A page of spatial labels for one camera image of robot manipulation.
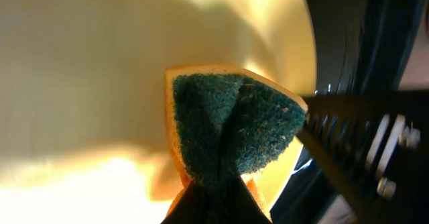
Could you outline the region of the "yellow plate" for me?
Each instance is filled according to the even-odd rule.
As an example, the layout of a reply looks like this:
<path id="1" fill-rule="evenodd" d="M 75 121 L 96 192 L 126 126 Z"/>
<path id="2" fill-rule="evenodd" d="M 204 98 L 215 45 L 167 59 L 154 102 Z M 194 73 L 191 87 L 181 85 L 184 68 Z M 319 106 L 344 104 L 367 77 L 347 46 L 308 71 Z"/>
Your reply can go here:
<path id="1" fill-rule="evenodd" d="M 201 63 L 312 91 L 306 0 L 1 0 L 1 222 L 162 222 L 164 73 Z"/>

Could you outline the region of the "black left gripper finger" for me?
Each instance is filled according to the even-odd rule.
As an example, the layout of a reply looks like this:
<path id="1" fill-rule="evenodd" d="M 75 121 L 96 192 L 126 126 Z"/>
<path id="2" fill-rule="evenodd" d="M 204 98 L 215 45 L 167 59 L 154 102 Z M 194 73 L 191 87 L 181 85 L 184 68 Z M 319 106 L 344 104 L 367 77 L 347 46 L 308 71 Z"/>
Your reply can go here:
<path id="1" fill-rule="evenodd" d="M 162 224 L 270 224 L 241 178 L 213 190 L 191 182 Z"/>

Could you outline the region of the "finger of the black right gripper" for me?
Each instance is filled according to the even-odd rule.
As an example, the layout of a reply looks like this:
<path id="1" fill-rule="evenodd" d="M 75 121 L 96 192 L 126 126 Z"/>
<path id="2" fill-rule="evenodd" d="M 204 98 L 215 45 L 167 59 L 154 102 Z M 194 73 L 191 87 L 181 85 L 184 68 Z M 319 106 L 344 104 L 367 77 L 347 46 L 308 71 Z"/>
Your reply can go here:
<path id="1" fill-rule="evenodd" d="M 428 222 L 428 91 L 306 97 L 298 139 L 360 223 Z"/>

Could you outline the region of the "orange green scrub sponge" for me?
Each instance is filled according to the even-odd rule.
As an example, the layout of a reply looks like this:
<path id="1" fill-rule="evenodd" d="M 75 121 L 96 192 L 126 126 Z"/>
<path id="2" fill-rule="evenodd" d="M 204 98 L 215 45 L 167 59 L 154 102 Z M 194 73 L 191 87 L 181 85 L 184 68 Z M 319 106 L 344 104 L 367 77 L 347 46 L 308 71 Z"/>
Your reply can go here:
<path id="1" fill-rule="evenodd" d="M 191 182 L 213 190 L 241 178 L 263 211 L 253 174 L 276 161 L 301 130 L 308 110 L 302 97 L 223 64 L 167 69 L 165 91 L 168 143 L 184 187 L 174 200 Z"/>

